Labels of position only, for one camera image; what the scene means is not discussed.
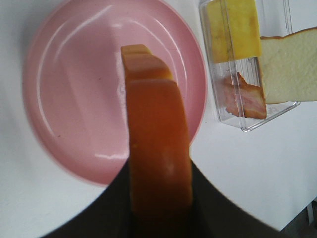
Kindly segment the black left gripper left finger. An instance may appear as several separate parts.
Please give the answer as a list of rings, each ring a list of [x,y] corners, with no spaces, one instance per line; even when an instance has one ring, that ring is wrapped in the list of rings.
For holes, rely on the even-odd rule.
[[[130,206],[129,162],[87,208],[46,238],[134,238]]]

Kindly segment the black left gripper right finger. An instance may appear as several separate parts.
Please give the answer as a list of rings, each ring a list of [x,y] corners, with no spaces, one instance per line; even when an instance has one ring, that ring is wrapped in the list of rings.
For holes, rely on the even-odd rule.
[[[315,238],[317,225],[293,219],[278,231],[239,208],[218,191],[192,163],[193,208],[189,238]]]

